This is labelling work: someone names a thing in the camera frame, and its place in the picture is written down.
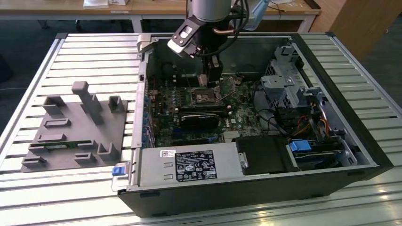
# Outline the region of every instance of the cable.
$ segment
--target cable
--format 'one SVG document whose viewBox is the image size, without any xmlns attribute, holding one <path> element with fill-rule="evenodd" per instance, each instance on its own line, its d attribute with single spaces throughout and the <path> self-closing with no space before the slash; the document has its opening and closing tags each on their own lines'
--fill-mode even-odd
<svg viewBox="0 0 402 226">
<path fill-rule="evenodd" d="M 276 7 L 278 7 L 276 10 L 279 12 L 279 20 L 278 20 L 278 23 L 276 23 L 276 29 L 278 29 L 279 28 L 279 21 L 280 21 L 280 17 L 282 17 L 282 11 L 284 12 L 284 10 L 279 9 L 279 5 L 275 2 L 271 1 L 271 3 L 274 3 L 276 5 Z"/>
<path fill-rule="evenodd" d="M 235 30 L 235 34 L 234 34 L 234 37 L 232 39 L 230 39 L 222 46 L 220 46 L 220 49 L 211 52 L 211 53 L 197 53 L 196 56 L 197 57 L 211 57 L 219 53 L 222 53 L 232 44 L 234 42 L 238 40 L 238 37 L 239 37 L 239 32 L 240 30 L 246 27 L 246 24 L 248 23 L 248 17 L 250 17 L 250 8 L 248 8 L 248 1 L 247 0 L 240 0 L 240 1 L 244 1 L 244 4 L 246 4 L 246 21 L 244 23 L 240 25 L 239 29 Z"/>
<path fill-rule="evenodd" d="M 0 89 L 0 91 L 4 91 L 4 90 L 13 90 L 13 89 L 27 89 L 28 87 L 24 87 L 24 88 L 5 88 L 5 89 Z"/>
<path fill-rule="evenodd" d="M 272 123 L 272 122 L 271 122 L 267 118 L 264 118 L 260 114 L 258 114 L 258 116 L 259 116 L 259 118 L 260 118 L 262 120 L 264 120 L 270 125 L 272 125 L 272 126 L 278 129 L 279 133 L 282 133 L 283 136 L 290 136 L 290 134 L 284 131 L 284 129 L 280 128 L 279 125 L 276 125 L 275 123 Z"/>
<path fill-rule="evenodd" d="M 244 20 L 244 23 L 240 22 L 240 26 L 238 27 L 238 29 L 234 30 L 234 32 L 240 32 L 242 29 L 246 27 L 247 23 L 248 23 L 248 17 L 250 17 L 250 6 L 248 6 L 248 0 L 242 0 L 240 1 L 240 6 L 242 6 L 242 17 L 240 17 L 240 20 L 243 21 L 243 11 L 244 11 L 244 6 L 243 4 L 246 5 L 246 20 Z"/>
<path fill-rule="evenodd" d="M 264 109 L 258 110 L 258 113 L 260 113 L 262 111 L 267 111 L 267 112 L 270 112 L 270 113 L 274 113 L 274 112 L 275 112 L 272 109 L 264 108 Z"/>
</svg>

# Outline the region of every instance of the metal bracket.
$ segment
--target metal bracket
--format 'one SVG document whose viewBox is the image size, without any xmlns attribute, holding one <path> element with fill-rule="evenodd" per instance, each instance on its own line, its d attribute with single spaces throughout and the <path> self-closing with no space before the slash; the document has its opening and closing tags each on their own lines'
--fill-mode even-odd
<svg viewBox="0 0 402 226">
<path fill-rule="evenodd" d="M 151 34 L 140 34 L 137 36 L 137 52 L 139 53 L 144 53 L 147 52 L 149 49 L 152 49 L 152 43 L 156 40 L 152 40 L 152 36 Z"/>
</svg>

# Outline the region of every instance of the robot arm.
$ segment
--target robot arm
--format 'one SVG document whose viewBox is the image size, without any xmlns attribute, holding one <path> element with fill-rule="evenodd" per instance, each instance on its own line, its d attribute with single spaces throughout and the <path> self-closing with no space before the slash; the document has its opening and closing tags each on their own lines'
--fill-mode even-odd
<svg viewBox="0 0 402 226">
<path fill-rule="evenodd" d="M 268 1 L 187 0 L 187 18 L 168 47 L 181 57 L 201 58 L 207 82 L 219 80 L 223 70 L 219 53 L 235 42 L 242 29 L 258 27 Z"/>
</svg>

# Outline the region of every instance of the black cable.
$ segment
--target black cable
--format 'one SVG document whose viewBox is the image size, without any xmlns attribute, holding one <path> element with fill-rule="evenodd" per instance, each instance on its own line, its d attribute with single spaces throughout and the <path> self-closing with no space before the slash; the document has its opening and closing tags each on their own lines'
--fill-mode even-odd
<svg viewBox="0 0 402 226">
<path fill-rule="evenodd" d="M 203 54 L 197 53 L 196 54 L 197 57 L 211 57 L 211 56 L 222 53 L 238 40 L 239 32 L 246 27 L 246 24 L 248 23 L 248 17 L 250 17 L 248 1 L 247 0 L 240 0 L 240 1 L 244 1 L 244 4 L 246 4 L 246 21 L 244 21 L 244 23 L 239 26 L 239 29 L 235 30 L 234 37 L 220 46 L 219 50 L 216 50 L 211 53 L 203 53 Z"/>
<path fill-rule="evenodd" d="M 280 17 L 282 17 L 282 12 L 280 12 L 280 9 L 279 9 L 279 5 L 275 2 L 271 2 L 271 3 L 274 3 L 276 5 L 278 12 L 279 12 L 279 20 L 278 20 L 278 23 L 276 23 L 276 30 L 278 30 L 278 28 L 279 28 L 279 21 L 280 21 Z"/>
<path fill-rule="evenodd" d="M 272 109 L 264 108 L 264 109 L 258 110 L 258 113 L 262 112 L 262 111 L 267 111 L 267 112 L 270 112 L 270 113 L 274 113 L 274 112 L 275 112 Z"/>
<path fill-rule="evenodd" d="M 282 129 L 280 128 L 280 126 L 278 126 L 275 123 L 272 123 L 267 118 L 264 118 L 260 114 L 258 114 L 258 116 L 259 116 L 259 118 L 262 119 L 262 120 L 264 120 L 270 125 L 272 125 L 276 129 L 278 129 L 278 131 L 279 131 L 279 133 L 283 135 L 283 136 L 290 136 L 290 134 L 284 131 L 284 129 Z"/>
<path fill-rule="evenodd" d="M 267 127 L 267 131 L 266 133 L 270 135 L 270 131 L 278 131 L 280 133 L 280 131 L 278 129 L 270 129 L 270 125 Z"/>
<path fill-rule="evenodd" d="M 240 6 L 242 6 L 242 17 L 240 17 L 240 19 L 243 19 L 243 12 L 244 12 L 244 5 L 243 4 L 246 5 L 246 20 L 244 20 L 244 23 L 240 23 L 240 26 L 238 27 L 238 29 L 234 30 L 235 33 L 239 33 L 242 31 L 242 29 L 246 27 L 247 23 L 248 23 L 248 17 L 250 17 L 248 0 L 242 0 L 240 1 Z"/>
<path fill-rule="evenodd" d="M 278 10 L 279 12 L 286 13 L 286 11 L 284 11 L 283 9 L 278 9 L 278 8 L 271 7 L 271 6 L 268 6 L 268 8 L 275 9 L 275 10 Z"/>
</svg>

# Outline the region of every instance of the blue latch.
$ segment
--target blue latch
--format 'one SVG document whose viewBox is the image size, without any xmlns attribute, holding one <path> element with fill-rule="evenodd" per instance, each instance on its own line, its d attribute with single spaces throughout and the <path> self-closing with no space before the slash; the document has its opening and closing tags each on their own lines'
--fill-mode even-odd
<svg viewBox="0 0 402 226">
<path fill-rule="evenodd" d="M 125 175 L 125 166 L 115 166 L 112 169 L 113 176 L 124 176 Z"/>
<path fill-rule="evenodd" d="M 292 152 L 311 151 L 311 146 L 307 140 L 295 140 L 290 143 L 290 149 Z"/>
</svg>

